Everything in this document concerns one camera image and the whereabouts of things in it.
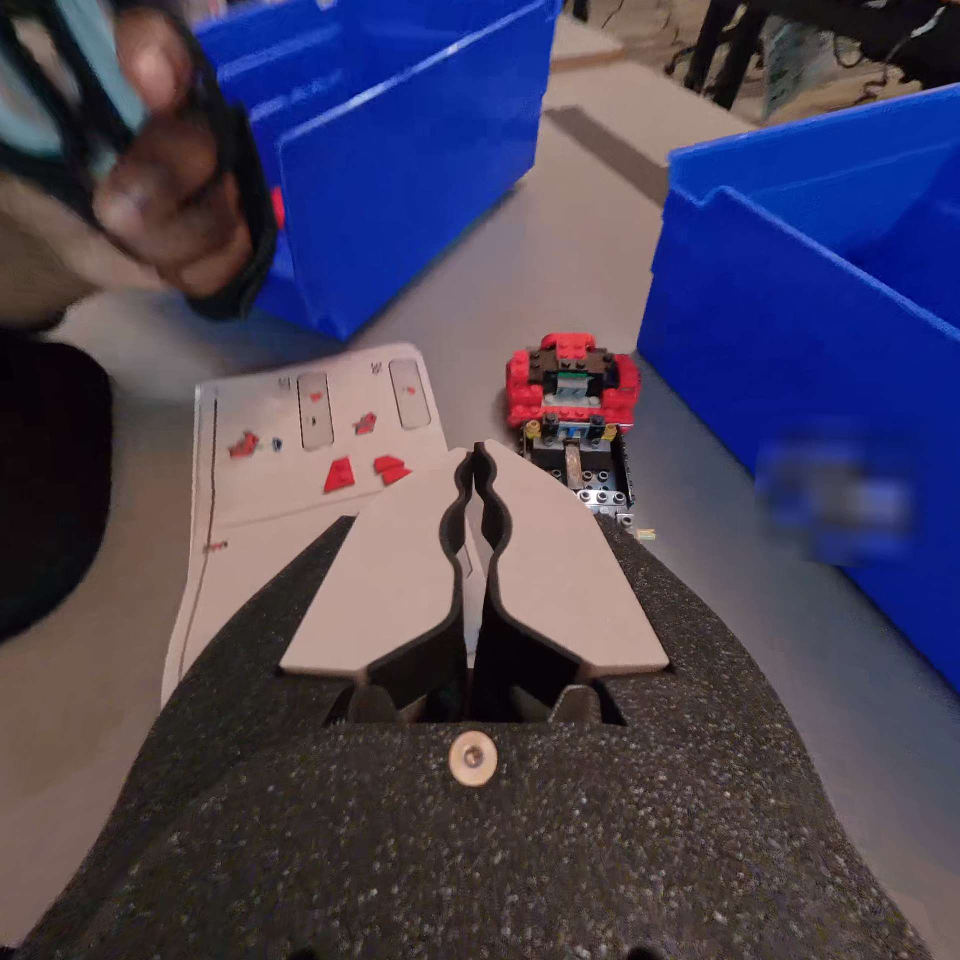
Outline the person's left forearm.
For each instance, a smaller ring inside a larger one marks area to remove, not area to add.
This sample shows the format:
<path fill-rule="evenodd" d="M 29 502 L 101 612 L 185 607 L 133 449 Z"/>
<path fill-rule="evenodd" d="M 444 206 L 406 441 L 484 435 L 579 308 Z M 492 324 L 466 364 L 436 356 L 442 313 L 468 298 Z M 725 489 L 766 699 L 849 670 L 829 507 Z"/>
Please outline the person's left forearm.
<path fill-rule="evenodd" d="M 1 174 L 1 329 L 50 330 L 104 292 L 161 292 L 158 273 L 54 198 Z"/>

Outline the black quilted wrist rest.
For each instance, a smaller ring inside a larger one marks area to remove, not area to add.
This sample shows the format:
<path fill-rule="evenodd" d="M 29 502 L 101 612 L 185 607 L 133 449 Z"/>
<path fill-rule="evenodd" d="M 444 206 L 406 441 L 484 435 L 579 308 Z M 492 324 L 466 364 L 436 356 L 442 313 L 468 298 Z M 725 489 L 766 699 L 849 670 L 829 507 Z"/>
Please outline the black quilted wrist rest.
<path fill-rule="evenodd" d="M 87 576 L 112 499 L 111 378 L 76 347 L 1 338 L 1 641 Z"/>

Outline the red and black lego car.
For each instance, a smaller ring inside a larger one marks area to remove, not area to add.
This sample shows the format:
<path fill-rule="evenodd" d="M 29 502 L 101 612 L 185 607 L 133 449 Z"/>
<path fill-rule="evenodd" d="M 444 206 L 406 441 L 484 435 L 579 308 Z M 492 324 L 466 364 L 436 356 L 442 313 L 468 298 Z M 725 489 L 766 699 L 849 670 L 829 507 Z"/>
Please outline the red and black lego car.
<path fill-rule="evenodd" d="M 634 360 L 599 346 L 592 334 L 553 332 L 511 354 L 505 421 L 518 453 L 551 475 L 596 517 L 642 543 L 626 438 L 635 425 L 642 375 Z"/>

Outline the person's left hand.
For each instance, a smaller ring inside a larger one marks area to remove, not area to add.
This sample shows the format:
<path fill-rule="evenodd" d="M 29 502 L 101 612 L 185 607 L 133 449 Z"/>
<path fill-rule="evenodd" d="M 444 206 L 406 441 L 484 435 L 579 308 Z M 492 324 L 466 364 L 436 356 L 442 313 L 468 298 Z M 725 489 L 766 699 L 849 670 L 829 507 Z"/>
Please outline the person's left hand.
<path fill-rule="evenodd" d="M 177 20 L 156 8 L 118 14 L 115 43 L 148 116 L 96 187 L 94 216 L 163 282 L 192 298 L 211 296 L 243 270 L 253 244 L 236 179 L 219 171 L 210 122 L 190 102 L 195 61 Z"/>

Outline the black table legs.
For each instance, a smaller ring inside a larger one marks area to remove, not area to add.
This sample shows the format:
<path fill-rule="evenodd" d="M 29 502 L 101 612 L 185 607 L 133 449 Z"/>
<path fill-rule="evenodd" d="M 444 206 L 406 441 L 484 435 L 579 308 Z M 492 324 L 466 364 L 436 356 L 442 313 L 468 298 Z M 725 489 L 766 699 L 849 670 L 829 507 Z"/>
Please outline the black table legs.
<path fill-rule="evenodd" d="M 672 55 L 664 74 L 673 77 L 688 59 L 683 87 L 730 112 L 752 61 L 763 60 L 762 32 L 769 17 L 759 2 L 707 2 L 696 41 Z"/>

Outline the white lego instruction booklet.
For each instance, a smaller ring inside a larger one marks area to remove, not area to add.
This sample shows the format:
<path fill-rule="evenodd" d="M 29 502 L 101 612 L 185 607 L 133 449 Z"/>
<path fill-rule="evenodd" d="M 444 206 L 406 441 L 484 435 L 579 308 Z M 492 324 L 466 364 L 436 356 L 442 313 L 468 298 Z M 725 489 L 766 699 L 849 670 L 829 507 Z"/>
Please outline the white lego instruction booklet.
<path fill-rule="evenodd" d="M 166 705 L 228 622 L 331 526 L 386 492 L 374 461 L 413 472 L 449 447 L 423 355 L 407 342 L 201 383 L 195 392 L 190 556 L 162 679 Z M 324 494 L 334 459 L 355 486 Z M 484 578 L 474 546 L 474 642 Z M 450 684 L 376 684 L 405 710 Z"/>

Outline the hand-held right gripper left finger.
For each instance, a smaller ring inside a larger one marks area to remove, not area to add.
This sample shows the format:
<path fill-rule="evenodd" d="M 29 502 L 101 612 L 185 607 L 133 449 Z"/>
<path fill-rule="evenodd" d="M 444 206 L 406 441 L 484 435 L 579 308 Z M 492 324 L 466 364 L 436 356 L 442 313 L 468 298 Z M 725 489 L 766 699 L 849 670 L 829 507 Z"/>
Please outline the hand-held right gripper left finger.
<path fill-rule="evenodd" d="M 472 454 L 454 448 L 357 514 L 279 662 L 357 685 L 462 681 L 474 642 Z"/>

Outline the blue plastic bin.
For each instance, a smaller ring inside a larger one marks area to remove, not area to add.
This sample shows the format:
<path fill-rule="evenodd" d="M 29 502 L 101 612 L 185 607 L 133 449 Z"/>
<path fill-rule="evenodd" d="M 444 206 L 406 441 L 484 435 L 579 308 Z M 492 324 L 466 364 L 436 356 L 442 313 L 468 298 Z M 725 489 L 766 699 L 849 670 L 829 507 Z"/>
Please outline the blue plastic bin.
<path fill-rule="evenodd" d="M 958 690 L 958 84 L 673 150 L 637 348 Z"/>
<path fill-rule="evenodd" d="M 340 342 L 534 165 L 556 2 L 346 2 L 253 129 L 282 210 L 258 311 Z"/>
<path fill-rule="evenodd" d="M 246 2 L 195 26 L 226 100 L 240 104 L 262 144 L 347 79 L 339 2 Z"/>

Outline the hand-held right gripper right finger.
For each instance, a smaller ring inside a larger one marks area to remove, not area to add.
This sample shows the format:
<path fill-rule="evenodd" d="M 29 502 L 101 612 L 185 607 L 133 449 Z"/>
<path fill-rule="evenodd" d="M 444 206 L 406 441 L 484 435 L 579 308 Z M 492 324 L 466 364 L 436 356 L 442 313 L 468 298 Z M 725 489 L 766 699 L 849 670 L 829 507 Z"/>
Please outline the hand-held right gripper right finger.
<path fill-rule="evenodd" d="M 612 547 L 577 493 L 495 439 L 474 446 L 491 554 L 487 587 L 511 627 L 584 678 L 661 672 L 669 657 Z"/>

